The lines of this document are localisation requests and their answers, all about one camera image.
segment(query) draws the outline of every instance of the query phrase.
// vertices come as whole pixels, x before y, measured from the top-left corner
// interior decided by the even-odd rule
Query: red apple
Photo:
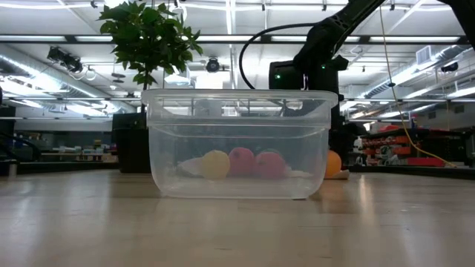
[[[234,148],[229,153],[231,168],[229,175],[246,176],[252,174],[254,168],[254,153],[247,148]]]
[[[285,160],[274,152],[263,152],[255,158],[254,172],[267,179],[278,179],[284,176]]]

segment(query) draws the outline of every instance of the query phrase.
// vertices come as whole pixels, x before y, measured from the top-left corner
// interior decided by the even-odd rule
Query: clear plastic container
[[[165,195],[301,199],[324,179],[334,93],[147,90],[142,102]]]

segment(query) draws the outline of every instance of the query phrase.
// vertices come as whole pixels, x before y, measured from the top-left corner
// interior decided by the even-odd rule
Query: fluorescent light
[[[457,42],[458,36],[386,36],[386,42]],[[383,36],[374,36],[370,42],[383,42]]]
[[[271,40],[274,42],[305,42],[306,36],[273,36]]]
[[[340,111],[345,111],[348,108],[351,108],[352,106],[357,105],[357,104],[368,105],[370,103],[371,101],[369,99],[367,101],[347,101],[344,105],[340,107]]]
[[[433,107],[433,106],[434,106],[434,104],[432,104],[432,105],[425,105],[425,106],[421,106],[420,108],[413,109],[413,110],[412,110],[412,112],[419,112],[419,111],[423,111],[423,110],[425,110],[425,109],[428,109],[428,108],[431,108],[431,107]]]
[[[112,36],[76,36],[78,42],[111,42]]]
[[[43,89],[42,92],[45,93],[60,93],[68,92],[68,90],[61,90],[62,84],[57,80],[50,78],[44,73],[40,73],[37,76],[34,76],[32,79],[24,76],[15,76],[15,79],[18,79],[22,82],[34,85],[37,88]]]
[[[22,100],[22,101],[10,100],[10,101],[18,103],[18,104],[22,104],[22,105],[27,105],[32,108],[43,108],[40,104],[30,101],[30,100]]]
[[[348,36],[345,42],[359,42],[360,38],[359,36]]]
[[[66,42],[64,36],[14,36],[14,35],[3,35],[0,36],[0,41],[7,42]]]
[[[452,103],[475,103],[475,99],[454,99]]]
[[[351,116],[351,119],[357,119],[357,118],[361,118],[363,116],[366,116],[366,113],[365,112],[358,112],[356,113],[355,115],[352,115]]]
[[[232,36],[232,35],[223,35],[223,36],[200,36],[197,39],[197,42],[247,42],[251,39],[252,36]]]
[[[12,82],[9,79],[3,81],[3,91],[14,93],[21,96],[49,96],[46,93],[42,93],[40,90],[20,85],[16,82]]]
[[[346,42],[358,42],[360,37],[348,36]],[[305,42],[307,36],[272,36],[271,40],[274,42]]]
[[[410,94],[406,95],[404,98],[405,99],[411,99],[411,98],[414,98],[414,97],[417,97],[417,96],[421,96],[421,95],[427,93],[428,91],[429,91],[428,89],[417,90],[414,93],[410,93]]]
[[[458,90],[455,93],[449,94],[447,97],[455,98],[455,97],[467,96],[472,93],[475,93],[475,87]]]
[[[388,113],[384,113],[382,115],[379,115],[380,118],[391,118],[391,117],[394,117],[394,116],[398,116],[399,115],[399,111],[394,111],[394,112],[388,112]]]

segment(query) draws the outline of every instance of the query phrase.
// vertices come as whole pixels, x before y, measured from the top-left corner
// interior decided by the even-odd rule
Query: green plant
[[[116,63],[122,63],[124,69],[137,70],[134,82],[143,84],[143,90],[157,83],[151,73],[158,67],[168,74],[174,72],[174,66],[185,71],[186,62],[193,60],[190,50],[203,53],[196,42],[200,31],[193,34],[191,27],[184,26],[183,16],[176,19],[165,4],[157,9],[135,1],[125,1],[114,8],[104,6],[99,20],[106,20],[101,34],[111,34],[116,45],[112,50]]]

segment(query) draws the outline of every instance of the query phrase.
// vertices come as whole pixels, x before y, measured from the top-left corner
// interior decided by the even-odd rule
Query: potted plant
[[[183,16],[178,18],[165,4],[157,9],[135,1],[125,1],[114,8],[104,6],[99,20],[105,21],[101,34],[110,34],[116,45],[112,50],[116,63],[122,63],[124,69],[136,70],[134,82],[143,85],[143,90],[157,83],[152,72],[159,67],[168,74],[173,74],[174,67],[185,71],[186,63],[193,60],[190,50],[203,53],[196,42],[200,31],[192,33],[184,25]],[[144,105],[140,116],[133,120],[131,127],[114,129],[121,171],[147,173],[150,160]]]

